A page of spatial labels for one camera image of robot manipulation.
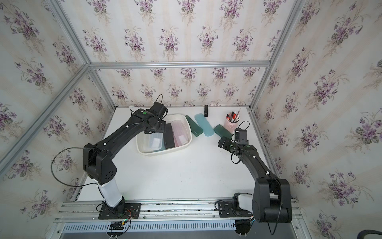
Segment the wall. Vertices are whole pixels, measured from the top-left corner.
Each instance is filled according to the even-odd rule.
[[[308,0],[256,118],[313,238],[381,230],[382,2]]]
[[[292,5],[292,0],[62,2],[92,62],[269,60]],[[248,105],[263,72],[160,68],[99,75],[119,106],[150,106],[159,94],[166,105],[218,106]]]
[[[45,1],[0,1],[0,158],[81,66]],[[44,238],[60,203],[74,188],[50,173],[54,155],[101,139],[111,112],[86,76],[0,179],[0,238]],[[63,152],[57,177],[75,184],[83,175],[81,150]]]

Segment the white table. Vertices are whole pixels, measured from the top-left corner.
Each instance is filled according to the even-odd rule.
[[[168,114],[194,115],[203,107],[169,107]],[[245,107],[209,107],[208,122],[212,127],[223,125],[226,113],[240,111],[240,121],[248,120]],[[106,136],[130,117],[130,108],[117,108]],[[263,160],[264,154],[253,126],[247,129],[250,145],[254,145]],[[217,134],[195,137],[190,145],[176,152],[159,156],[144,156],[137,151],[136,139],[127,143],[114,157],[118,188],[126,200],[215,199],[232,197],[235,192],[253,193],[255,181],[243,163],[233,164],[231,154],[219,148]],[[86,179],[86,184],[93,182]],[[78,201],[101,201],[102,196],[92,184],[83,187]]]

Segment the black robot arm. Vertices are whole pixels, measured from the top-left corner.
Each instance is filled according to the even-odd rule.
[[[253,145],[248,145],[247,131],[237,128],[235,141],[222,137],[219,147],[237,155],[254,178],[252,210],[256,221],[274,223],[278,218],[280,223],[290,223],[292,221],[290,185],[286,179],[280,179],[272,173],[260,159],[257,149]],[[278,198],[270,198],[270,193],[277,195]]]

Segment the cable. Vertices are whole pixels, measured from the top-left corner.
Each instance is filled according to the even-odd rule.
[[[248,127],[251,125],[251,123],[250,123],[248,120],[244,120],[243,122],[241,122],[241,123],[239,124],[239,127],[238,127],[238,128],[240,128],[241,124],[244,123],[244,122],[248,122],[248,126],[245,128],[245,130],[247,130]]]
[[[270,174],[268,174],[268,176],[271,177],[271,179],[275,180],[275,181],[278,183],[278,185],[279,185],[279,187],[280,187],[280,195],[281,195],[281,184],[280,184],[280,182],[278,181],[278,179],[277,179],[277,178],[274,179]],[[281,213],[281,207],[282,207],[282,205],[283,205],[283,203],[282,203],[282,201],[281,201],[281,197],[280,197],[280,209],[278,210],[278,216],[277,216],[276,225],[275,225],[275,229],[273,230],[273,233],[271,232],[271,230],[270,230],[270,226],[269,226],[269,223],[268,223],[269,232],[270,232],[270,234],[271,234],[272,236],[273,236],[273,234],[275,234],[275,231],[276,231],[276,228],[277,228],[278,218],[280,217],[280,213]]]
[[[240,159],[239,159],[239,161],[237,161],[236,163],[233,161],[233,159],[232,159],[232,156],[233,156],[233,153],[231,154],[231,162],[233,162],[234,164],[238,164],[238,163],[240,163]]]
[[[54,158],[52,160],[52,163],[50,164],[50,172],[52,173],[52,176],[54,177],[54,179],[56,179],[59,183],[61,183],[63,185],[66,185],[66,186],[69,186],[69,187],[83,187],[83,186],[87,186],[87,185],[90,185],[90,184],[96,184],[97,185],[97,183],[95,183],[95,182],[92,182],[92,183],[89,183],[89,184],[84,184],[84,185],[77,185],[77,186],[76,185],[70,185],[70,184],[66,184],[64,182],[61,182],[58,178],[56,178],[56,176],[53,173],[53,163],[54,163],[54,160],[57,158],[57,156],[60,153],[64,152],[65,150],[72,149],[72,148],[77,148],[77,149],[82,149],[82,150],[91,150],[91,149],[95,149],[97,147],[95,147],[95,148],[70,147],[70,148],[66,148],[64,150],[61,150],[58,154],[56,154],[56,156],[54,156]]]
[[[157,100],[159,99],[160,96],[162,96],[162,98],[160,99],[160,103],[162,103],[162,100],[163,100],[163,95],[162,94],[158,95],[158,98],[155,100],[155,102],[157,102]]]

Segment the black mounting plate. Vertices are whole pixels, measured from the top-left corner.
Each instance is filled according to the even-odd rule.
[[[114,211],[111,211],[106,204],[102,204],[101,212],[98,215],[98,219],[127,219],[128,216],[134,216],[131,217],[131,219],[138,219],[139,212],[141,211],[141,204],[140,203],[125,203],[124,204],[124,214],[122,213],[115,213]]]

